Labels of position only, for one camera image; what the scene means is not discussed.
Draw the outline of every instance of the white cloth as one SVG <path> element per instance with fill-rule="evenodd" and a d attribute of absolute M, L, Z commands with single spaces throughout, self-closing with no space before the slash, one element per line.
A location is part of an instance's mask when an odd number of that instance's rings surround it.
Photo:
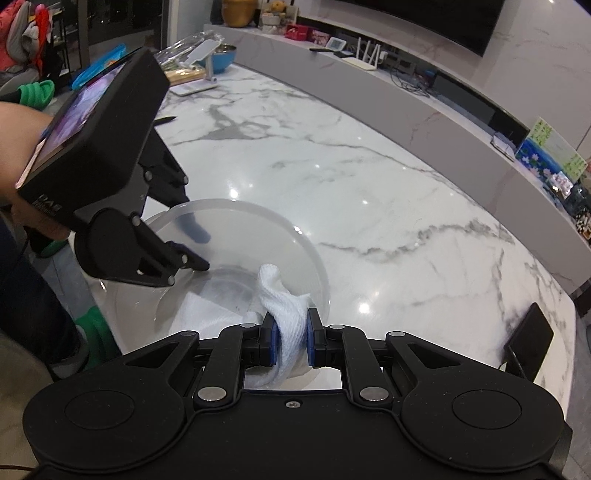
<path fill-rule="evenodd" d="M 259 268 L 258 295 L 263 307 L 273 315 L 281 338 L 277 364 L 271 369 L 251 368 L 246 372 L 244 388 L 277 387 L 287 379 L 294 367 L 301 367 L 306 352 L 306 318 L 310 295 L 296 297 L 281 282 L 276 265 Z"/>
<path fill-rule="evenodd" d="M 281 385 L 296 370 L 307 368 L 306 319 L 310 295 L 295 296 L 281 282 L 276 265 L 261 265 L 257 278 L 257 293 L 244 317 L 189 292 L 170 327 L 172 335 L 182 330 L 196 330 L 201 338 L 215 338 L 225 327 L 238 323 L 262 323 L 266 312 L 273 315 L 280 333 L 277 364 L 272 368 L 248 369 L 244 388 L 273 388 Z"/>

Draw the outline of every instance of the blue bowl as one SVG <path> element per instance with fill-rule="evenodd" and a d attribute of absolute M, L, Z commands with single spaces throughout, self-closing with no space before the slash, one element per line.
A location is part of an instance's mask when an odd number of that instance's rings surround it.
<path fill-rule="evenodd" d="M 233 45 L 222 44 L 213 54 L 213 72 L 214 74 L 223 73 L 236 58 L 236 47 Z"/>

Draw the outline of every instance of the kitchen island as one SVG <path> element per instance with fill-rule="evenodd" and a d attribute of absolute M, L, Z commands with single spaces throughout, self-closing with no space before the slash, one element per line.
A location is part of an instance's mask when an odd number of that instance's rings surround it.
<path fill-rule="evenodd" d="M 158 132 L 190 179 L 191 200 L 244 200 L 287 218 L 328 272 L 323 323 L 369 338 L 403 330 L 498 367 L 537 302 L 554 339 L 536 383 L 566 411 L 575 309 L 505 227 L 417 157 L 320 100 L 239 66 L 219 84 L 169 93 L 160 111 L 177 116 Z M 149 200 L 143 217 L 164 209 Z"/>

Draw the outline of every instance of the display screen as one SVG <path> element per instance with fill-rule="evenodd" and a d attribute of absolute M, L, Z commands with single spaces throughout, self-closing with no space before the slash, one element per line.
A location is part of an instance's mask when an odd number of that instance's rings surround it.
<path fill-rule="evenodd" d="M 484 55 L 505 0 L 342 0 L 433 30 Z"/>
<path fill-rule="evenodd" d="M 90 114 L 95 109 L 96 104 L 123 67 L 124 65 L 120 65 L 110 72 L 105 73 L 98 80 L 84 87 L 78 93 L 78 96 L 66 113 L 57 121 L 49 134 L 37 145 L 27 168 L 25 168 L 25 171 L 16 184 L 16 188 L 20 188 L 31 172 L 41 167 L 62 148 L 66 141 L 82 130 Z"/>

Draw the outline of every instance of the person's hand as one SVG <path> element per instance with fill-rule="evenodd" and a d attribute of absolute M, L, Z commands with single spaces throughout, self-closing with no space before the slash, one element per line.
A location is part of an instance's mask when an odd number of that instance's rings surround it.
<path fill-rule="evenodd" d="M 23 200 L 14 186 L 50 122 L 49 115 L 0 102 L 0 196 L 12 204 L 14 222 L 30 226 L 54 240 L 64 240 L 69 230 Z"/>

